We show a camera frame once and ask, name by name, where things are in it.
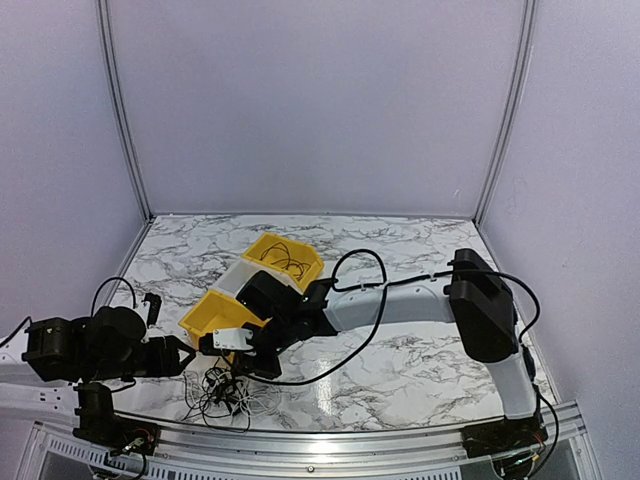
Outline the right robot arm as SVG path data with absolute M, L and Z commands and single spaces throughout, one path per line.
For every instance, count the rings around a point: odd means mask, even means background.
M 539 314 L 533 290 L 492 269 L 472 249 L 456 250 L 443 270 L 398 280 L 390 279 L 381 257 L 369 249 L 350 251 L 338 262 L 362 255 L 378 264 L 377 279 L 346 283 L 333 271 L 297 292 L 267 271 L 255 273 L 236 298 L 262 323 L 233 329 L 230 345 L 220 350 L 233 354 L 238 372 L 279 384 L 279 355 L 298 342 L 360 327 L 369 327 L 374 337 L 383 324 L 451 323 L 467 356 L 488 369 L 499 394 L 505 419 L 496 425 L 496 440 L 506 448 L 519 446 L 534 431 L 540 400 L 512 288 L 520 287 Z

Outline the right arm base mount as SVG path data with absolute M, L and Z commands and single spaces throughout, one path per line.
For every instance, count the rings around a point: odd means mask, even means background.
M 462 445 L 469 458 L 496 455 L 540 445 L 548 439 L 546 428 L 535 418 L 503 418 L 462 428 Z

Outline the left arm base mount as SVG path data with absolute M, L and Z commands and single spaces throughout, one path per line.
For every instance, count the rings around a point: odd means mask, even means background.
M 122 417 L 81 417 L 72 434 L 75 438 L 107 447 L 113 455 L 138 453 L 152 455 L 156 449 L 160 427 L 154 423 Z

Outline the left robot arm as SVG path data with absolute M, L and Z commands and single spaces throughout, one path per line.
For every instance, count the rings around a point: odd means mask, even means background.
M 106 445 L 119 444 L 127 430 L 113 395 L 139 378 L 179 376 L 196 358 L 173 335 L 148 335 L 161 304 L 151 292 L 139 300 L 132 284 L 115 276 L 98 287 L 87 316 L 26 317 L 1 339 L 1 383 L 12 390 L 73 386 L 77 415 L 89 431 Z

